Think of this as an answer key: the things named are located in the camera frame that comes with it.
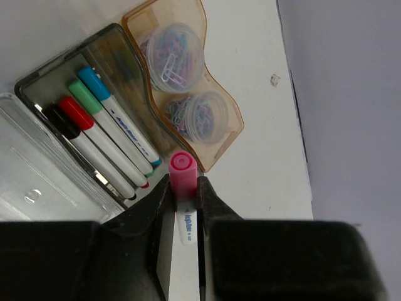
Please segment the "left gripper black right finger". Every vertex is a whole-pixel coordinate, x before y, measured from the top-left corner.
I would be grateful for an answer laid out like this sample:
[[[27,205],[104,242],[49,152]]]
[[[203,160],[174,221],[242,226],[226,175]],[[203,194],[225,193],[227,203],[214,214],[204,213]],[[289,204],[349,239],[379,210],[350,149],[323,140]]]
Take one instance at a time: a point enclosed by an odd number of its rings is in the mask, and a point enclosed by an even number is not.
[[[339,221],[244,219],[201,176],[201,300],[386,300],[360,232]]]

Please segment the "black capped white marker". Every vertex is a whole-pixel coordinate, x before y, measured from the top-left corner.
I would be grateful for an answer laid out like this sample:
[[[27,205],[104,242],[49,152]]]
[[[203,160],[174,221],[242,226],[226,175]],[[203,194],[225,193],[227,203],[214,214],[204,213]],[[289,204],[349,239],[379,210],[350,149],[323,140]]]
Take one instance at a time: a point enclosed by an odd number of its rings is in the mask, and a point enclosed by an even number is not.
[[[125,199],[137,198],[134,187],[128,183],[112,163],[83,133],[79,126],[59,106],[55,104],[49,105],[42,110],[42,113]]]

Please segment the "blue capped white marker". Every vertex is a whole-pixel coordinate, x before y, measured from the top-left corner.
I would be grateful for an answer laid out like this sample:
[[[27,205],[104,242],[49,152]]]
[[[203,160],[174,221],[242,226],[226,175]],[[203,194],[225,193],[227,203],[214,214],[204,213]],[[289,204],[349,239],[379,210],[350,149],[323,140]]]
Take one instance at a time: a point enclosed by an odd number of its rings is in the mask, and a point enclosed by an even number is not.
[[[124,111],[115,96],[101,81],[93,68],[90,66],[83,67],[78,71],[78,77],[103,105],[107,112],[115,119],[120,128],[128,135],[129,139],[135,144],[149,163],[153,166],[160,165],[162,160],[159,153]]]

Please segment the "clear jar of paper clips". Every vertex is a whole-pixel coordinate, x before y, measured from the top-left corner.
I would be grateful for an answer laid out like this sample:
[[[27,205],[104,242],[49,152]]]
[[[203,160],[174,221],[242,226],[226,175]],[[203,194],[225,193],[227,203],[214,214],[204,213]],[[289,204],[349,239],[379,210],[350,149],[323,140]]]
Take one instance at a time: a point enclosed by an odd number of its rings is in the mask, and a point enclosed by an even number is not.
[[[164,114],[185,139],[206,145],[218,143],[228,128],[228,108],[214,91],[179,96],[164,107]]]

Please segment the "pink capped white marker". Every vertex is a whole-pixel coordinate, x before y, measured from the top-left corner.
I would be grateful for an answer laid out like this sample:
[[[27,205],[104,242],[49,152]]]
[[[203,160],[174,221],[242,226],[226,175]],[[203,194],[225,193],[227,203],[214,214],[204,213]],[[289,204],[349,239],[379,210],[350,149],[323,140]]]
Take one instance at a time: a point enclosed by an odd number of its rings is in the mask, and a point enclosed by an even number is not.
[[[196,160],[186,151],[177,151],[170,158],[170,186],[175,199],[176,218],[183,245],[197,242],[197,190],[198,167]]]

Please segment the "red capped white marker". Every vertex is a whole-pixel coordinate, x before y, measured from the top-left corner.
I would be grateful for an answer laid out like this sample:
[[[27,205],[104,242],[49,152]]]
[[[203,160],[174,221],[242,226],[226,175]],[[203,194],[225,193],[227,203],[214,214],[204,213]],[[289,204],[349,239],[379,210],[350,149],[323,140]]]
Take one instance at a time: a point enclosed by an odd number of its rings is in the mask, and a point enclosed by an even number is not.
[[[148,187],[147,178],[72,97],[64,97],[58,102],[58,106],[129,180],[138,187]]]

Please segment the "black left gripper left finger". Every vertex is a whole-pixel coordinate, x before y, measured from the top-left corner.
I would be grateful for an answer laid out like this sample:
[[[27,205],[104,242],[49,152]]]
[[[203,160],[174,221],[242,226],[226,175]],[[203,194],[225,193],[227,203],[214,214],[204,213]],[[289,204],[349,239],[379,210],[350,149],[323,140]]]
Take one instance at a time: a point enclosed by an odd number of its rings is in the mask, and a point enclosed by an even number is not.
[[[106,223],[1,223],[1,299],[167,300],[171,200],[164,176]]]

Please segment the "green capped white marker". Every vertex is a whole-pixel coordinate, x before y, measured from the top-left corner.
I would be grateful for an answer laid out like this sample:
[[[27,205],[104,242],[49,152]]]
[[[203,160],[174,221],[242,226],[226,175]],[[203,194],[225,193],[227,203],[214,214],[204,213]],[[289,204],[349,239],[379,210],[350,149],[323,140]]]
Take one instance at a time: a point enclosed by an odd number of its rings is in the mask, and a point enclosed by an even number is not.
[[[146,177],[154,174],[154,169],[146,160],[128,135],[119,127],[113,117],[104,109],[95,96],[81,80],[75,80],[68,86],[69,91],[82,107],[96,120],[112,141],[132,161]]]

